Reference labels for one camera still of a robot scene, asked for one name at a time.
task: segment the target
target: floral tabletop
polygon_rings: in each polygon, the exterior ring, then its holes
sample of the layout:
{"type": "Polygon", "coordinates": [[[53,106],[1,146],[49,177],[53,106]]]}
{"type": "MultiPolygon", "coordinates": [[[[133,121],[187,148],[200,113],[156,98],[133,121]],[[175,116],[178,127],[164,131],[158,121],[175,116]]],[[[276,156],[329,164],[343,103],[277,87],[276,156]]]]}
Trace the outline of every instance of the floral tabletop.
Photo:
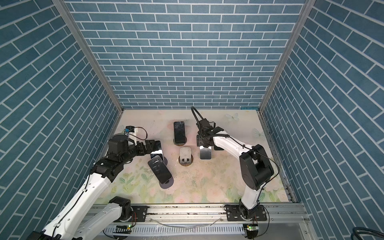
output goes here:
{"type": "MultiPolygon", "coordinates": [[[[199,110],[204,118],[215,121],[216,126],[225,129],[231,136],[251,145],[262,145],[268,157],[271,151],[255,110],[199,110]]],[[[162,203],[230,203],[238,202],[244,193],[245,182],[241,177],[240,164],[226,151],[212,150],[210,160],[199,158],[196,146],[197,126],[190,110],[125,110],[116,133],[125,126],[140,126],[147,130],[148,139],[160,140],[167,168],[174,183],[162,189],[159,181],[148,166],[149,155],[138,156],[124,166],[115,181],[100,195],[96,204],[106,204],[114,196],[121,196],[135,204],[162,203]],[[173,122],[184,121],[187,143],[193,163],[184,167],[179,164],[180,147],[173,143],[173,122]]],[[[138,131],[144,138],[145,132],[138,131]]],[[[265,186],[261,202],[287,202],[280,177],[265,186]]]]}

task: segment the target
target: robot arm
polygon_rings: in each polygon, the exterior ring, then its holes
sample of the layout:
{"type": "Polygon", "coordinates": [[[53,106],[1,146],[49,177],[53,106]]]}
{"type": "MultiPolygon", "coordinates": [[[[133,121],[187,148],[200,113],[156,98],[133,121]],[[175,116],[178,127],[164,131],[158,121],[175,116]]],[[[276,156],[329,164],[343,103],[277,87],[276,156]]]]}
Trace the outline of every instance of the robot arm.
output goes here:
{"type": "Polygon", "coordinates": [[[131,219],[130,200],[114,197],[103,211],[80,225],[96,199],[123,170],[124,164],[132,161],[135,156],[143,156],[159,150],[157,148],[160,147],[160,141],[145,140],[145,145],[142,142],[135,143],[131,139],[131,136],[136,136],[134,127],[129,126],[129,128],[129,136],[117,134],[108,141],[107,156],[95,163],[85,183],[52,222],[44,227],[44,233],[33,232],[28,240],[41,239],[41,236],[52,240],[91,240],[111,222],[131,219]]]}
{"type": "Polygon", "coordinates": [[[211,126],[194,107],[191,107],[191,110],[199,129],[197,146],[216,146],[239,159],[242,177],[246,183],[244,195],[239,201],[239,209],[245,219],[252,218],[258,207],[261,190],[274,174],[264,148],[261,145],[251,146],[230,137],[224,129],[216,127],[215,123],[211,126]]]}

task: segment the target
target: black mounting bracket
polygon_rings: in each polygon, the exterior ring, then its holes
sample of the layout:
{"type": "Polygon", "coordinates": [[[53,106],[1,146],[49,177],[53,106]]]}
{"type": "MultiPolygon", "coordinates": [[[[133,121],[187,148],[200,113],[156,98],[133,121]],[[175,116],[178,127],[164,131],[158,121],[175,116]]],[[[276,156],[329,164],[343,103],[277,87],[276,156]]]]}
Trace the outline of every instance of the black mounting bracket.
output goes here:
{"type": "Polygon", "coordinates": [[[145,219],[147,217],[147,211],[148,211],[148,206],[131,206],[132,208],[132,213],[135,213],[133,214],[134,217],[136,217],[136,222],[145,222],[145,219]]]}
{"type": "MultiPolygon", "coordinates": [[[[228,222],[238,222],[238,221],[252,221],[250,219],[245,219],[239,210],[239,205],[230,205],[227,204],[224,206],[224,210],[227,212],[227,221],[228,222]]],[[[263,205],[257,205],[257,208],[254,211],[257,221],[266,221],[265,207],[263,205]]]]}

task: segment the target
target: brick tile pattern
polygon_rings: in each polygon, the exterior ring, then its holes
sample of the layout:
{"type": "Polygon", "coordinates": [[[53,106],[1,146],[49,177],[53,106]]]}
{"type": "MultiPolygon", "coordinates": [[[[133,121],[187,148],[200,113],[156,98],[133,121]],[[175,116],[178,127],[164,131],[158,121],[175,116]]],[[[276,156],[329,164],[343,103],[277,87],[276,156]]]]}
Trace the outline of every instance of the brick tile pattern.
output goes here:
{"type": "Polygon", "coordinates": [[[117,111],[51,0],[0,5],[0,239],[25,239],[77,191],[117,111]]]}
{"type": "Polygon", "coordinates": [[[258,107],[304,0],[152,2],[66,1],[126,109],[258,107]]]}
{"type": "Polygon", "coordinates": [[[384,231],[383,11],[317,0],[265,109],[319,239],[384,231]]]}

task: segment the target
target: black smartphone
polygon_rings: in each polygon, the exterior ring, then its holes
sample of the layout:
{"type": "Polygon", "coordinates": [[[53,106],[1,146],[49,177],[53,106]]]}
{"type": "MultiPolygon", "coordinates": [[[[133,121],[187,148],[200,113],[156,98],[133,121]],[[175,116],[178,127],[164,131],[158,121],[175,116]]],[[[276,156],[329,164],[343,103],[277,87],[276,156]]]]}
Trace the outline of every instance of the black smartphone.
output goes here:
{"type": "Polygon", "coordinates": [[[149,160],[148,165],[161,184],[166,183],[169,179],[172,178],[172,174],[169,172],[167,166],[161,160],[160,156],[156,155],[154,158],[149,160]]]}
{"type": "Polygon", "coordinates": [[[187,142],[187,138],[185,137],[185,126],[184,122],[174,122],[174,142],[176,145],[184,145],[187,142]]]}

